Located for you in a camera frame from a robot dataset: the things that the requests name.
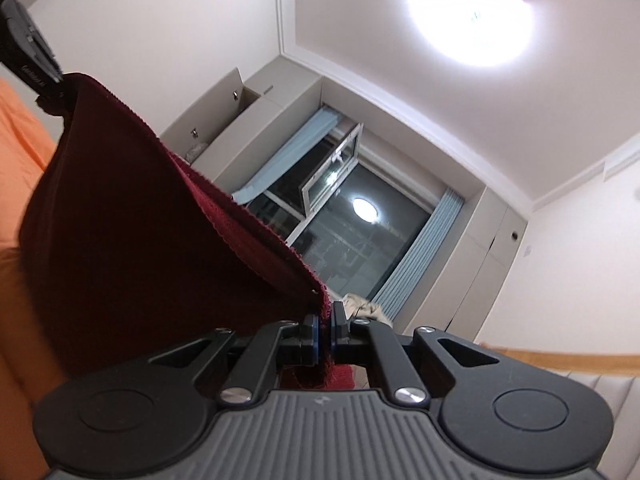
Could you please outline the large window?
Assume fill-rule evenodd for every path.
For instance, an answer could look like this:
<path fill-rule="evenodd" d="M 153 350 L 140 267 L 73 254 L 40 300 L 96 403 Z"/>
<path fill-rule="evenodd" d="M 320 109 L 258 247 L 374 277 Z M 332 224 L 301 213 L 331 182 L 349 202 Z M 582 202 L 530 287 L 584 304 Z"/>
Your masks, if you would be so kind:
<path fill-rule="evenodd" d="M 371 299 L 445 190 L 434 174 L 344 118 L 247 208 L 332 296 Z"/>

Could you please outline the white cloth on sill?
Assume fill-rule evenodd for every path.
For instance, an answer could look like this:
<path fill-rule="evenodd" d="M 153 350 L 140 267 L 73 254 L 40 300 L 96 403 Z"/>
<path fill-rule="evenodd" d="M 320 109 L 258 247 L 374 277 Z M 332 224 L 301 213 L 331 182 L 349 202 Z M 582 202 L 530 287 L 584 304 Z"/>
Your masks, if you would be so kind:
<path fill-rule="evenodd" d="M 383 308 L 375 302 L 349 292 L 342 298 L 346 318 L 367 318 L 392 327 L 392 321 L 385 315 Z"/>

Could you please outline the right light blue curtain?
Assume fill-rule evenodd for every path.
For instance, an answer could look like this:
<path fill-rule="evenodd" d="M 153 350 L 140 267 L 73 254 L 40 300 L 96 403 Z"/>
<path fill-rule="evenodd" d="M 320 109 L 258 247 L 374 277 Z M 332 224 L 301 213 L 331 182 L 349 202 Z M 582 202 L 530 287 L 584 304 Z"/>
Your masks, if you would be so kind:
<path fill-rule="evenodd" d="M 373 302 L 382 307 L 383 313 L 391 321 L 399 314 L 434 260 L 463 205 L 464 199 L 452 188 L 447 188 L 431 217 L 374 295 Z"/>

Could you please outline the dark red knit sweater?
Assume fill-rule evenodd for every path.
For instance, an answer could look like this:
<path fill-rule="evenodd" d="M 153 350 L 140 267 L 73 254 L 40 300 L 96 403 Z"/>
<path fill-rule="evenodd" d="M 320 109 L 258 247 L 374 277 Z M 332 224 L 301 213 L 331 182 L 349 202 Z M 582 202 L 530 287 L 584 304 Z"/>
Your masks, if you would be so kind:
<path fill-rule="evenodd" d="M 68 74 L 41 106 L 64 131 L 18 244 L 55 362 L 87 376 L 228 328 L 308 315 L 329 295 L 302 258 L 166 148 L 103 84 Z"/>

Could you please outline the left light blue curtain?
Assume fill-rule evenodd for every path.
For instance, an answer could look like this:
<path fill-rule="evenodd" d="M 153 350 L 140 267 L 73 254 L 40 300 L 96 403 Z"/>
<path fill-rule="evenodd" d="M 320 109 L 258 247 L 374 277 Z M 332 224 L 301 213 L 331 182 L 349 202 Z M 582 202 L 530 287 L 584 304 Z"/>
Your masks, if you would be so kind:
<path fill-rule="evenodd" d="M 315 112 L 239 190 L 232 198 L 239 205 L 246 205 L 267 191 L 296 162 L 314 148 L 338 123 L 343 115 L 324 106 Z"/>

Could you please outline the grey built-in wardrobe desk unit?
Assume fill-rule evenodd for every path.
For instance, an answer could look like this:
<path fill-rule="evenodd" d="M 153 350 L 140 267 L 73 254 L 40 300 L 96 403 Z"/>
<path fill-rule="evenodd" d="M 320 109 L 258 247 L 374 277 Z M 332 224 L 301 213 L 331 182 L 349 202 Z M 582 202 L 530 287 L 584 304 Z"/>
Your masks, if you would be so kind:
<path fill-rule="evenodd" d="M 332 297 L 378 304 L 399 333 L 476 338 L 526 230 L 444 152 L 285 58 L 223 76 L 162 141 L 242 198 Z"/>

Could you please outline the light blue curtain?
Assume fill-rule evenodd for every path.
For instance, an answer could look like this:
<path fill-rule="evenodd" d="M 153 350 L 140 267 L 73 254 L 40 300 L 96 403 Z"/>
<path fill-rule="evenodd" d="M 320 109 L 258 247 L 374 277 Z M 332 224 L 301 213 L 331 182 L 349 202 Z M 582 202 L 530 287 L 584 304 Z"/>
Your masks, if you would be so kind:
<path fill-rule="evenodd" d="M 239 205 L 246 205 L 267 191 L 296 162 L 314 148 L 338 123 L 343 115 L 324 106 L 315 112 L 239 190 L 232 198 Z"/>
<path fill-rule="evenodd" d="M 447 188 L 431 217 L 374 295 L 373 302 L 382 307 L 383 313 L 391 321 L 399 314 L 434 260 L 463 205 L 464 199 L 452 188 Z"/>

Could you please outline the round ceiling lamp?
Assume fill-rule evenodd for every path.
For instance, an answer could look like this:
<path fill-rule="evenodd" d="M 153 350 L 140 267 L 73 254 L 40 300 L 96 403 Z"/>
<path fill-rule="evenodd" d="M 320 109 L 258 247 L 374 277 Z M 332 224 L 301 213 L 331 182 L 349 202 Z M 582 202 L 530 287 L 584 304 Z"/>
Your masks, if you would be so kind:
<path fill-rule="evenodd" d="M 474 70 L 498 70 L 533 47 L 538 20 L 527 0 L 405 0 L 409 20 L 439 55 Z"/>

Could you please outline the orange bed blanket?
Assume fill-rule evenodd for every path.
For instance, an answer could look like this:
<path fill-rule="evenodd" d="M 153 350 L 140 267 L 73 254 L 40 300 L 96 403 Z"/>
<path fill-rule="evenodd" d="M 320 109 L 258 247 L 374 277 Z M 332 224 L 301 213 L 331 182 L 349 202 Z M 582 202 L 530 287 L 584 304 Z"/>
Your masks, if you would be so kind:
<path fill-rule="evenodd" d="M 54 143 L 1 83 L 1 477 L 40 479 L 49 467 L 32 432 L 37 402 L 64 379 L 43 339 L 21 265 L 18 231 Z"/>

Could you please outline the grey padded wooden headboard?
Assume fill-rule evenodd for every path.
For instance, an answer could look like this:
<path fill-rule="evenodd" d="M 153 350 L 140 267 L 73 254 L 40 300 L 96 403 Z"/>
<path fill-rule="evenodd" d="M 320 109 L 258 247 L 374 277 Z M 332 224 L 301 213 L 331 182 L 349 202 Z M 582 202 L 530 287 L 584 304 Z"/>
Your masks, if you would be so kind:
<path fill-rule="evenodd" d="M 609 479 L 639 478 L 638 354 L 574 354 L 483 347 L 551 370 L 600 394 L 614 416 L 614 431 L 599 470 Z"/>

